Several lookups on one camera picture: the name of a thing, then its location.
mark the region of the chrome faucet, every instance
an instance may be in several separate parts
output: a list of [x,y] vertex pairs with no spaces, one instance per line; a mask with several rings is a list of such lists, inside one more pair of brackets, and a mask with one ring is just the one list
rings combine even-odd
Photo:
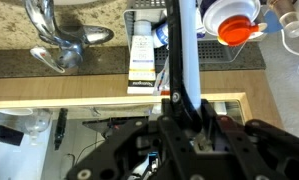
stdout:
[[40,39],[58,45],[61,51],[56,60],[42,46],[31,49],[31,54],[59,73],[78,67],[83,61],[83,50],[88,45],[101,44],[113,38],[110,29],[99,26],[83,25],[73,32],[58,28],[53,0],[24,0],[24,5],[32,24],[39,31]]

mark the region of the orange cap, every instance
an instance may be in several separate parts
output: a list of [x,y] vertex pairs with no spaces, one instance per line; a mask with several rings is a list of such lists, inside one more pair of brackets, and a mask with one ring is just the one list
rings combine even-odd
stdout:
[[252,33],[258,31],[258,25],[253,25],[248,17],[240,15],[226,19],[218,28],[219,37],[229,46],[243,44]]

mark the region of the faucet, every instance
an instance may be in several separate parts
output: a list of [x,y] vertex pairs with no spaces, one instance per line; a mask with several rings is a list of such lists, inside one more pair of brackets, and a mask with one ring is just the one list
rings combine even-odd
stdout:
[[114,36],[110,29],[99,26],[82,25],[76,31],[58,28],[53,0],[24,0],[24,5],[32,24],[39,32],[40,39],[60,48],[56,60],[42,46],[32,48],[31,54],[59,73],[79,67],[83,61],[83,50],[88,45],[107,42]]

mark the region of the wooden cabinet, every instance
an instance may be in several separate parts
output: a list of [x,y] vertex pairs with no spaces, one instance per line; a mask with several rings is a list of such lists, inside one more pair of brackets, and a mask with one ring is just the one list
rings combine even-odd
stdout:
[[[202,97],[239,100],[245,119],[282,128],[265,72],[201,72]],[[128,75],[0,79],[0,108],[159,103],[157,96],[127,94]]]

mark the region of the dish rack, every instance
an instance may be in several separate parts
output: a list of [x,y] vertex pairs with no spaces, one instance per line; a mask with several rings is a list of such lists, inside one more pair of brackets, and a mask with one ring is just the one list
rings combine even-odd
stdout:
[[[134,16],[136,11],[161,10],[166,8],[165,0],[128,0],[127,9],[124,12],[125,29],[128,38],[129,51],[134,29]],[[236,59],[243,45],[229,47],[220,44],[216,37],[206,34],[198,40],[199,63],[229,63]],[[163,66],[168,56],[165,46],[155,49],[156,65]]]

